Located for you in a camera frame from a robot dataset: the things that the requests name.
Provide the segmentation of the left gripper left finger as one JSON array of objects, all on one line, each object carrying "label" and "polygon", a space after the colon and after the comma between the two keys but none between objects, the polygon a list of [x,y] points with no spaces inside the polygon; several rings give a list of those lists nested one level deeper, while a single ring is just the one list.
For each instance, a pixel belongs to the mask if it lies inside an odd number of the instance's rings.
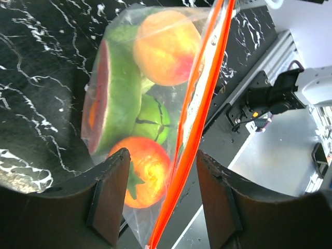
[{"label": "left gripper left finger", "polygon": [[127,189],[125,148],[42,193],[1,188],[1,248],[115,248]]}]

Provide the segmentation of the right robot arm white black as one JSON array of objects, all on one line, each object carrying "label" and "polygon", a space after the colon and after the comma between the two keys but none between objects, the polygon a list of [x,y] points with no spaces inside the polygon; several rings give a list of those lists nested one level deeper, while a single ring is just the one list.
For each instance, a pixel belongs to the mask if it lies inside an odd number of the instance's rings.
[{"label": "right robot arm white black", "polygon": [[331,66],[288,70],[280,73],[274,84],[260,71],[242,99],[243,108],[251,114],[248,122],[266,113],[331,106]]}]

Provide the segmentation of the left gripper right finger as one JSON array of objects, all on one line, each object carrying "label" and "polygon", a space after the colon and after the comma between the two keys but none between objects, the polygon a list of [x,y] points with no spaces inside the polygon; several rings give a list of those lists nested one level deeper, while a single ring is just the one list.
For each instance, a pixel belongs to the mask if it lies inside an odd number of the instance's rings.
[{"label": "left gripper right finger", "polygon": [[331,248],[331,191],[285,195],[197,152],[211,248]]}]

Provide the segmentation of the fake red tomato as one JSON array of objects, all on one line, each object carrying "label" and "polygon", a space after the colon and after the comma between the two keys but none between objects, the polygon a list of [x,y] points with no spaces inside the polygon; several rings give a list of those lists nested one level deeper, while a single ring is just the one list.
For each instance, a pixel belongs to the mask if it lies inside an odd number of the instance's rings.
[{"label": "fake red tomato", "polygon": [[167,152],[152,139],[131,136],[114,145],[108,155],[121,148],[126,148],[131,158],[125,205],[135,209],[154,205],[164,196],[169,181]]}]

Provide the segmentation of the clear zip top bag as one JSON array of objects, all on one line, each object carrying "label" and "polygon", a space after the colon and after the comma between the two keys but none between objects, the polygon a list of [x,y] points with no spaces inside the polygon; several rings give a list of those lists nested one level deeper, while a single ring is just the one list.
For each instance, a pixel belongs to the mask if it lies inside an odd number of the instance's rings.
[{"label": "clear zip top bag", "polygon": [[123,217],[142,248],[156,248],[201,140],[235,1],[211,7],[135,3],[106,27],[82,111],[94,163],[130,154]]}]

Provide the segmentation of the fake peach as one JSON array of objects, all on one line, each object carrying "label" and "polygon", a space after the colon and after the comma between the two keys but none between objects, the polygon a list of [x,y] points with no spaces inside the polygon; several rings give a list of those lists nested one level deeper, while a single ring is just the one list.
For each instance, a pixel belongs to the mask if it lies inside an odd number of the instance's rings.
[{"label": "fake peach", "polygon": [[149,80],[176,86],[189,79],[201,35],[192,21],[175,10],[149,15],[139,26],[133,57]]}]

